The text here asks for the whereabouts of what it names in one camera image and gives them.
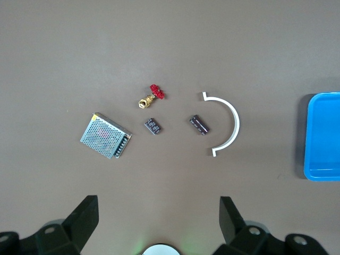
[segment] gray surface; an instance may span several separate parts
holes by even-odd
[[[312,0],[0,1],[0,230],[28,236],[97,194],[83,255],[155,242],[211,254],[219,197],[231,196],[274,236],[301,232],[338,254],[340,183],[301,178],[300,101],[340,90],[339,12]],[[152,83],[166,99],[139,109]],[[241,118],[216,158],[232,118],[202,91]],[[79,142],[93,112],[134,133],[119,159]]]

